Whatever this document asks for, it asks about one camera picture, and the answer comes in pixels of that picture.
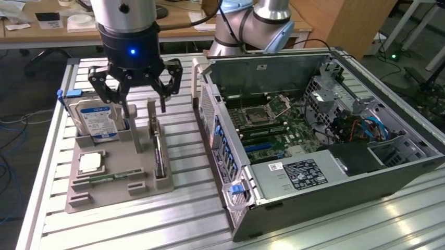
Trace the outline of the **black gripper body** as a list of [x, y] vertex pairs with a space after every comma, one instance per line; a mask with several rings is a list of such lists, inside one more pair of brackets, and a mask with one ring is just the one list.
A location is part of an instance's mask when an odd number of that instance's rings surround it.
[[125, 86], [161, 86], [164, 63], [159, 51], [159, 25], [132, 33], [119, 33], [97, 25], [111, 64], [108, 74]]

